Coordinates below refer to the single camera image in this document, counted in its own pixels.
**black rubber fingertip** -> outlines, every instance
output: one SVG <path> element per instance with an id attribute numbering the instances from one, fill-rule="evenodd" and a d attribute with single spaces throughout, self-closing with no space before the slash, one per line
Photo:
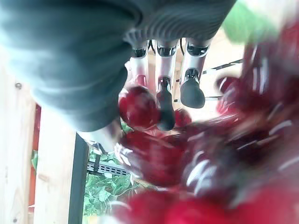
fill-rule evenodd
<path id="1" fill-rule="evenodd" d="M 205 105 L 205 95 L 194 79 L 187 80 L 181 86 L 181 102 L 191 108 L 202 108 Z"/>
<path id="2" fill-rule="evenodd" d="M 161 117 L 157 127 L 161 131 L 170 131 L 175 125 L 172 95 L 166 89 L 163 89 L 157 93 L 157 101 L 161 106 Z"/>

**wooden post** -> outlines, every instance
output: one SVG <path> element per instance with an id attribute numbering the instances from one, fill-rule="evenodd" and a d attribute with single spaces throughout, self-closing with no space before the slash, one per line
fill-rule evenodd
<path id="1" fill-rule="evenodd" d="M 29 87 L 8 75 L 2 63 L 2 69 L 0 67 L 0 223 L 2 224 L 28 223 L 35 107 Z"/>
<path id="2" fill-rule="evenodd" d="M 76 133 L 42 108 L 36 175 L 35 224 L 67 224 Z"/>

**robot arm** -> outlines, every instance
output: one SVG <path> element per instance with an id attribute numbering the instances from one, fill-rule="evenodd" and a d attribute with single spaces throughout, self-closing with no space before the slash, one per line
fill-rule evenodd
<path id="1" fill-rule="evenodd" d="M 112 151 L 134 42 L 209 40 L 235 0 L 1 0 L 0 43 L 38 104 Z"/>
<path id="2" fill-rule="evenodd" d="M 174 127 L 172 107 L 172 80 L 174 76 L 178 40 L 156 41 L 156 91 L 157 102 L 161 106 L 161 120 L 158 128 L 169 131 Z"/>
<path id="3" fill-rule="evenodd" d="M 210 41 L 200 42 L 192 38 L 186 39 L 185 55 L 180 78 L 181 102 L 191 108 L 202 108 L 205 96 L 199 88 Z"/>

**red cherry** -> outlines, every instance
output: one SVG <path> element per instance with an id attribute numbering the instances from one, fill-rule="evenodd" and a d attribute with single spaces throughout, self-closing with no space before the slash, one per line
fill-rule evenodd
<path id="1" fill-rule="evenodd" d="M 236 210 L 241 224 L 296 224 L 298 192 L 284 185 L 266 186 L 248 195 Z"/>
<path id="2" fill-rule="evenodd" d="M 184 149 L 186 146 L 186 138 L 180 134 L 173 134 L 173 135 L 167 135 L 162 138 L 162 140 L 170 143 L 171 145 L 175 147 L 180 147 L 181 149 Z"/>
<path id="3" fill-rule="evenodd" d="M 160 112 L 148 89 L 136 86 L 119 100 L 121 118 L 133 129 L 143 131 L 159 122 Z"/>
<path id="4" fill-rule="evenodd" d="M 163 137 L 165 137 L 165 136 L 168 134 L 168 133 L 165 132 L 165 131 L 161 131 L 161 130 L 159 130 L 157 126 L 154 126 L 154 127 L 150 128 L 150 129 L 147 129 L 147 130 L 144 131 L 144 132 L 147 133 L 147 134 L 156 136 L 156 137 L 158 137 L 158 138 L 160 138 L 160 139 L 163 138 Z"/>
<path id="5" fill-rule="evenodd" d="M 233 81 L 224 92 L 217 105 L 217 112 L 220 114 L 235 114 L 238 112 L 256 112 L 268 108 L 267 103 L 258 94 L 250 91 L 239 80 Z"/>
<path id="6" fill-rule="evenodd" d="M 299 98 L 299 67 L 297 62 L 286 59 L 285 50 L 294 51 L 294 48 L 280 42 L 245 48 L 240 81 L 249 93 L 254 92 L 261 108 L 293 104 Z"/>
<path id="7" fill-rule="evenodd" d="M 120 140 L 120 158 L 136 175 L 161 187 L 179 183 L 184 149 L 155 136 L 134 131 Z"/>
<path id="8" fill-rule="evenodd" d="M 245 118 L 246 116 L 242 113 L 224 114 L 209 120 L 207 124 L 216 128 L 229 130 L 230 128 L 240 124 Z"/>
<path id="9" fill-rule="evenodd" d="M 216 86 L 218 87 L 219 91 L 225 93 L 229 85 L 233 82 L 238 82 L 239 79 L 236 77 L 225 76 L 216 80 Z"/>
<path id="10" fill-rule="evenodd" d="M 281 30 L 279 54 L 298 61 L 299 54 L 299 20 L 288 22 Z"/>
<path id="11" fill-rule="evenodd" d="M 184 127 L 192 122 L 191 115 L 185 109 L 177 109 L 174 111 L 175 127 Z"/>
<path id="12" fill-rule="evenodd" d="M 202 199 L 176 202 L 165 215 L 165 224 L 233 224 L 220 206 Z"/>
<path id="13" fill-rule="evenodd" d="M 273 144 L 278 138 L 269 135 L 269 130 L 254 130 L 227 142 L 220 150 L 218 158 L 227 165 L 255 166 L 263 163 L 275 153 Z"/>
<path id="14" fill-rule="evenodd" d="M 236 186 L 237 166 L 233 166 L 222 156 L 225 139 L 215 134 L 199 134 L 189 138 L 188 163 L 185 166 L 181 183 L 185 190 L 196 196 L 212 198 L 220 203 L 226 203 L 234 196 Z"/>
<path id="15" fill-rule="evenodd" d="M 122 224 L 164 224 L 164 215 L 175 200 L 172 193 L 147 190 L 134 195 L 126 206 L 117 206 L 114 215 Z"/>
<path id="16" fill-rule="evenodd" d="M 209 126 L 202 122 L 192 122 L 184 127 L 178 127 L 176 130 L 180 132 L 185 138 L 190 138 L 198 135 L 208 129 Z"/>

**black metal pole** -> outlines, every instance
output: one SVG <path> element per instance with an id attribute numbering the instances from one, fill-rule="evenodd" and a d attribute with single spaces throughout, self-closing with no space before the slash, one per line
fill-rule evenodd
<path id="1" fill-rule="evenodd" d="M 88 146 L 77 134 L 71 178 L 69 224 L 82 224 L 87 162 Z"/>

